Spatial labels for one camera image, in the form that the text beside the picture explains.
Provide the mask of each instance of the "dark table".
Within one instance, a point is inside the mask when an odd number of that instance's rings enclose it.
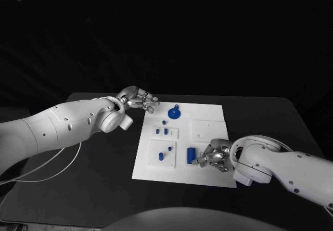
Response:
[[[75,93],[68,102],[114,96]],[[158,95],[162,102],[221,104],[230,139],[266,135],[295,150],[323,157],[292,102],[284,98]],[[133,180],[133,166],[145,121],[145,110],[127,110],[135,123],[127,131],[93,135],[83,142],[78,158],[55,178],[39,183],[16,183],[0,208],[0,219],[15,223],[44,223],[104,228],[127,216],[165,207],[199,207],[227,211],[287,230],[332,230],[333,218],[325,208],[290,193],[273,178],[270,184],[238,183],[221,188],[147,180]],[[71,162],[78,145],[25,180],[52,176]],[[31,158],[25,172],[58,151]]]

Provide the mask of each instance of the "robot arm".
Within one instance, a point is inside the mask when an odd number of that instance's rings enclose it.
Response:
[[[126,110],[153,113],[158,98],[132,86],[116,97],[78,100],[57,105],[36,115],[0,124],[0,174],[25,158],[86,141],[97,132],[127,130],[133,119]]]
[[[230,156],[235,167],[234,179],[250,186],[253,181],[270,183],[274,175],[290,192],[332,209],[333,162],[303,152],[280,152],[280,144],[269,137],[253,135],[222,149],[222,154]]]

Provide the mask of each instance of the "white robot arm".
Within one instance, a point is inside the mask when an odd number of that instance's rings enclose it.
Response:
[[[0,124],[0,175],[25,158],[86,141],[94,133],[127,130],[133,119],[126,110],[153,113],[159,99],[132,86],[116,97],[62,103],[29,118]]]
[[[319,205],[333,209],[333,162],[293,150],[266,136],[247,136],[234,143],[214,139],[208,152],[192,164],[211,162],[222,172],[230,156],[234,179],[250,186],[253,181],[270,183],[273,175],[286,189]]]

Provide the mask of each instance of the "blue pill-shaped object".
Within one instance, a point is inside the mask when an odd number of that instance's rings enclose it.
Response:
[[[192,160],[197,159],[197,149],[188,148],[188,164],[192,165]]]
[[[163,160],[163,153],[159,153],[159,160]]]

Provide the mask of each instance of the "white paper sheet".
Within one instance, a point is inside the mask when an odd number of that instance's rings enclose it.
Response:
[[[168,111],[175,105],[179,105],[181,117],[178,119],[171,119],[168,117]],[[178,137],[156,136],[156,128],[178,128]],[[199,139],[194,138],[195,134],[201,134]],[[139,142],[137,158],[133,170],[133,179],[139,180],[155,180],[175,183],[199,184],[208,186],[220,186],[237,188],[237,182],[233,179],[233,165],[228,160],[227,166],[230,167],[230,172],[220,172],[209,164],[201,168],[199,165],[188,164],[188,148],[197,148],[197,157],[205,151],[211,139],[221,138],[228,139],[227,124],[224,121],[224,111],[221,105],[212,104],[195,104],[195,103],[168,103],[160,102],[159,106],[155,106],[155,113],[146,112],[145,124],[142,130],[142,137]],[[166,147],[159,147],[152,151],[152,141],[172,141],[176,146],[175,153],[175,166],[160,167],[158,165],[150,165],[152,155],[156,154],[159,159],[159,152],[168,154]]]

